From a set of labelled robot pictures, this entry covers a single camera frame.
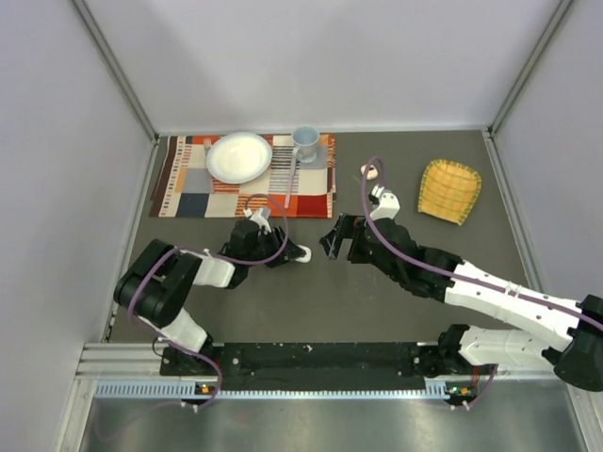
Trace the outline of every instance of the metal floor panel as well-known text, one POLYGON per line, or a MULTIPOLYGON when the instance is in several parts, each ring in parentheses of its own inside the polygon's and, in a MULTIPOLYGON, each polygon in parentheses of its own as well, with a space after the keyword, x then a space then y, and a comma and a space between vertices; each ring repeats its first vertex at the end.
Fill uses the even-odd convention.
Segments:
MULTIPOLYGON (((110 435, 155 400, 96 400, 110 435)), ((442 401, 222 400, 194 414, 161 408, 103 444, 88 428, 81 452, 580 452, 565 385, 497 381, 470 412, 442 401)))
MULTIPOLYGON (((337 201, 332 219, 293 219, 294 241, 312 249, 309 264, 253 268, 236 290, 193 287, 186 309, 217 342, 376 342, 434 341, 451 323, 484 328, 503 324, 463 308, 417 299, 372 266, 353 266, 342 249, 329 261, 318 239, 340 212, 360 214, 360 167, 374 154, 387 166, 387 187, 400 200, 397 222, 419 244, 460 254, 476 266, 526 285, 524 270, 497 187, 481 131, 335 134, 337 201), (476 169, 480 197, 463 226, 418 214, 421 176, 436 158, 476 169)), ((155 160, 155 183, 166 152, 165 138, 155 160)), ((233 218, 149 218, 142 210, 133 248, 137 257, 154 238, 177 246, 218 250, 233 218)), ((112 342, 149 342, 151 336, 127 323, 123 310, 112 342)))

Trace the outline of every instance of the white wall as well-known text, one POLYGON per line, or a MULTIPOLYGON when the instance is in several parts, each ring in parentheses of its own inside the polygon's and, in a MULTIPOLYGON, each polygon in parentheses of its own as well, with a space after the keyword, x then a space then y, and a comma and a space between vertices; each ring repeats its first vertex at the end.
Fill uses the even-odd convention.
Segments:
POLYGON ((0 450, 48 450, 150 147, 66 0, 0 13, 0 450))
POLYGON ((156 129, 488 124, 559 0, 89 0, 156 129))
POLYGON ((603 296, 603 2, 578 0, 500 133, 559 295, 603 296))

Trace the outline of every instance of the white bowl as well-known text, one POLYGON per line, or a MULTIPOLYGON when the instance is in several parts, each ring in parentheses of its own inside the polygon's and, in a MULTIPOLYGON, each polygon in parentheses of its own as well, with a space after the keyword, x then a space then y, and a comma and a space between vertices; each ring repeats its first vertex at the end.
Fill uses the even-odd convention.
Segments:
POLYGON ((238 132, 220 138, 207 153, 209 173, 225 184, 243 184, 270 165, 272 148, 256 134, 238 132))

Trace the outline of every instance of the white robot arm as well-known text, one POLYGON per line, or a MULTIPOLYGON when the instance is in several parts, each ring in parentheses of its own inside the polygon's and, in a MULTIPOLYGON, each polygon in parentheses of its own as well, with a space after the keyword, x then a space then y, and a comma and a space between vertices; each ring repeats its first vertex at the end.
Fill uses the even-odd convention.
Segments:
MULTIPOLYGON (((224 244, 219 256, 209 250, 179 250, 144 287, 134 311, 160 337, 195 352, 211 347, 211 336, 183 308, 190 287, 212 285, 234 289, 247 278, 249 266, 232 261, 266 260, 281 248, 285 235, 280 228, 270 227, 269 208, 262 207, 255 212, 246 209, 245 215, 247 218, 236 224, 230 241, 224 244)), ((115 301, 127 308, 142 279, 173 248, 161 240, 152 241, 118 282, 113 294, 115 301)), ((288 239, 283 252, 266 265, 273 267, 290 261, 304 264, 311 256, 309 248, 288 239)))
POLYGON ((389 250, 366 218, 346 214, 320 240, 329 258, 336 259, 342 240, 350 238, 348 260, 353 264, 372 264, 416 296, 478 311, 519 329, 492 331, 455 325, 440 337, 440 345, 446 348, 443 355, 460 357, 474 366, 552 369, 570 384, 603 391, 603 333, 578 319, 583 315, 600 322, 603 299, 590 295, 579 302, 541 294, 497 278, 447 251, 418 246, 394 221, 399 211, 396 195, 375 186, 369 199, 375 206, 370 213, 374 226, 407 259, 389 250), (546 306, 522 298, 541 300, 546 306))

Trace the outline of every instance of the purple cable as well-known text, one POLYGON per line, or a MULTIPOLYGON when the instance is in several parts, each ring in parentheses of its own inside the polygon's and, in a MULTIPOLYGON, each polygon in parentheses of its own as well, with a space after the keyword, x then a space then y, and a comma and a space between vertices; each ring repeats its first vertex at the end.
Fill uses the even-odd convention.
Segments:
MULTIPOLYGON (((456 275, 454 273, 452 273, 451 271, 446 271, 442 268, 438 268, 437 266, 430 266, 429 264, 425 264, 424 262, 421 262, 411 256, 408 256, 406 254, 404 254, 403 252, 401 252, 400 250, 398 250, 396 247, 394 247, 391 243, 389 243, 387 241, 387 239, 379 232, 379 229, 377 229, 377 225, 375 224, 375 222, 373 221, 373 219, 370 217, 370 210, 368 209, 368 200, 367 200, 367 177, 368 177, 368 171, 370 170, 371 166, 374 166, 375 164, 377 164, 379 166, 379 182, 378 185, 379 186, 385 186, 385 164, 383 163, 383 160, 379 157, 379 156, 373 156, 371 158, 368 159, 367 162, 367 166, 365 167, 365 172, 362 175, 362 182, 360 184, 360 196, 361 196, 361 201, 362 201, 362 208, 365 214, 365 218, 367 220, 367 224, 368 227, 370 228, 370 230, 375 234, 375 236, 379 239, 379 241, 392 253, 394 253, 394 255, 396 255, 397 257, 399 257, 400 259, 402 259, 405 262, 408 262, 409 264, 412 264, 414 266, 418 266, 420 268, 423 268, 425 270, 431 271, 433 273, 438 273, 442 276, 446 276, 449 278, 454 278, 456 280, 460 280, 460 281, 465 281, 466 283, 472 283, 475 285, 480 285, 481 287, 485 287, 486 289, 491 289, 491 290, 495 290, 497 292, 500 292, 501 294, 507 293, 506 289, 504 287, 500 287, 496 284, 492 284, 491 282, 486 282, 486 281, 482 281, 482 280, 478 280, 477 278, 470 278, 468 276, 465 275, 456 275)), ((569 308, 566 308, 565 306, 561 306, 555 303, 552 303, 550 301, 546 301, 543 299, 538 299, 536 297, 532 297, 530 295, 524 295, 524 294, 517 294, 515 291, 509 291, 508 295, 510 297, 515 297, 517 296, 520 299, 523 299, 524 301, 530 301, 532 303, 535 304, 539 304, 541 306, 545 306, 548 309, 555 309, 557 311, 560 311, 562 313, 571 315, 573 317, 578 318, 579 320, 582 320, 592 326, 594 326, 595 328, 597 328, 600 331, 603 331, 603 323, 597 322, 596 320, 594 320, 593 318, 590 318, 588 315, 584 315, 583 313, 577 313, 575 311, 572 311, 569 308)), ((469 408, 472 408, 473 406, 475 406, 475 404, 481 399, 481 397, 483 396, 483 394, 486 392, 486 390, 490 387, 492 381, 494 380, 495 375, 497 374, 498 371, 498 365, 496 365, 493 369, 492 369, 492 373, 490 374, 490 378, 486 381, 485 385, 483 386, 483 388, 481 389, 480 393, 478 394, 478 396, 476 398, 474 398, 471 402, 469 402, 467 404, 467 406, 469 408)))
MULTIPOLYGON (((283 208, 283 206, 281 204, 279 204, 278 201, 276 201, 270 195, 264 195, 264 194, 261 194, 261 193, 257 193, 257 194, 251 195, 247 199, 247 201, 245 202, 245 208, 247 208, 247 206, 249 205, 249 202, 252 199, 254 199, 254 198, 264 198, 264 199, 272 202, 276 206, 276 208, 279 209, 279 211, 281 212, 281 215, 283 216, 284 230, 285 230, 285 237, 283 239, 283 244, 281 245, 281 248, 279 248, 270 257, 268 257, 266 259, 263 259, 261 261, 241 261, 241 260, 238 260, 238 259, 233 259, 233 258, 230 258, 230 257, 221 256, 219 254, 214 255, 214 257, 216 257, 218 259, 222 259, 222 260, 227 261, 227 262, 230 262, 232 264, 239 264, 239 265, 243 265, 243 266, 261 266, 263 264, 267 264, 270 261, 273 261, 278 256, 280 256, 281 253, 285 250, 286 242, 287 242, 287 239, 289 238, 289 226, 288 226, 288 223, 287 223, 285 209, 283 208)), ((145 329, 146 331, 149 331, 149 332, 151 332, 153 334, 159 334, 162 337, 165 337, 165 336, 163 336, 159 331, 156 331, 155 329, 151 328, 146 323, 138 320, 134 316, 134 308, 136 307, 136 304, 139 302, 140 295, 142 294, 142 291, 145 289, 145 287, 147 286, 147 284, 149 283, 149 281, 153 278, 153 276, 161 268, 161 266, 163 266, 166 263, 166 261, 168 259, 170 259, 178 251, 180 251, 178 248, 176 248, 176 247, 172 248, 171 250, 169 250, 168 252, 166 252, 163 256, 161 256, 161 258, 155 263, 155 265, 153 267, 151 267, 151 269, 149 270, 149 273, 147 273, 144 276, 144 278, 140 282, 139 287, 134 292, 134 295, 132 296, 132 299, 130 300, 130 304, 128 305, 128 309, 127 309, 128 321, 132 325, 137 325, 137 326, 145 329)), ((205 403, 199 407, 199 410, 203 410, 203 409, 207 408, 209 405, 211 405, 212 403, 214 403, 216 401, 216 397, 218 396, 218 393, 220 392, 220 388, 221 388, 222 380, 223 380, 223 376, 222 376, 222 373, 221 373, 220 368, 218 367, 218 365, 216 363, 214 363, 212 360, 210 360, 209 358, 207 358, 206 356, 202 355, 201 353, 197 353, 195 351, 188 350, 188 349, 186 349, 184 347, 179 346, 178 344, 175 344, 174 342, 172 342, 170 340, 167 340, 165 342, 167 342, 171 347, 176 348, 176 349, 182 351, 183 353, 186 353, 188 355, 194 356, 197 359, 205 361, 206 363, 208 363, 209 365, 211 365, 214 368, 214 370, 216 371, 216 374, 218 375, 218 381, 216 383, 216 389, 211 394, 211 396, 205 401, 205 403)), ((155 410, 157 410, 159 408, 169 407, 169 406, 175 406, 175 405, 180 405, 180 402, 174 401, 174 400, 170 400, 170 401, 167 401, 167 402, 157 403, 156 405, 153 405, 152 407, 144 410, 143 412, 141 412, 140 414, 138 414, 137 416, 135 416, 133 419, 130 419, 128 422, 126 422, 126 424, 123 427, 121 427, 120 429, 118 429, 118 431, 114 432, 113 434, 111 434, 109 436, 103 436, 100 433, 99 416, 96 416, 95 420, 94 420, 94 431, 96 433, 96 436, 98 437, 98 439, 102 443, 109 443, 109 442, 113 441, 115 438, 117 438, 118 436, 120 436, 123 433, 124 430, 130 428, 130 426, 132 426, 133 424, 135 424, 138 420, 140 420, 142 417, 146 416, 150 412, 154 412, 155 410)))

